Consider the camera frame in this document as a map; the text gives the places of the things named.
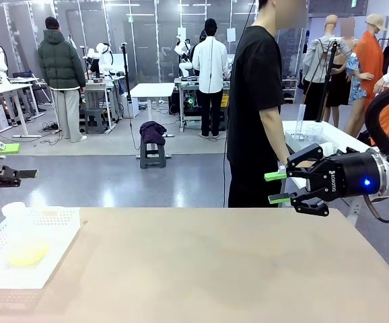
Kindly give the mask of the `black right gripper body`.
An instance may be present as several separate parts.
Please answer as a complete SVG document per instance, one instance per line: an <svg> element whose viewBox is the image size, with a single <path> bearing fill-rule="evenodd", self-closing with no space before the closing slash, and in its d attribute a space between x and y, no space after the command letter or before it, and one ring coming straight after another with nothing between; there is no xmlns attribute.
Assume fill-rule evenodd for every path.
<svg viewBox="0 0 389 323"><path fill-rule="evenodd" d="M308 171L308 192L323 201L375 194L381 176L369 152L345 153L324 157Z"/></svg>

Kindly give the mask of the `person's right hand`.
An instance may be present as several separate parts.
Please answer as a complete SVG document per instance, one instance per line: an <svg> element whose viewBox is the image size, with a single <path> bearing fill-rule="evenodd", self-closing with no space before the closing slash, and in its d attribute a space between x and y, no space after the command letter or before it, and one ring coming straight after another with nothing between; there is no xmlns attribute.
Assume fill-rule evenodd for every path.
<svg viewBox="0 0 389 323"><path fill-rule="evenodd" d="M297 168L309 168L315 163L314 160L306 160L306 161L301 161L296 165ZM283 174L285 172L285 169L287 167L287 160L283 159L281 161L281 165L279 166L279 173Z"/></svg>

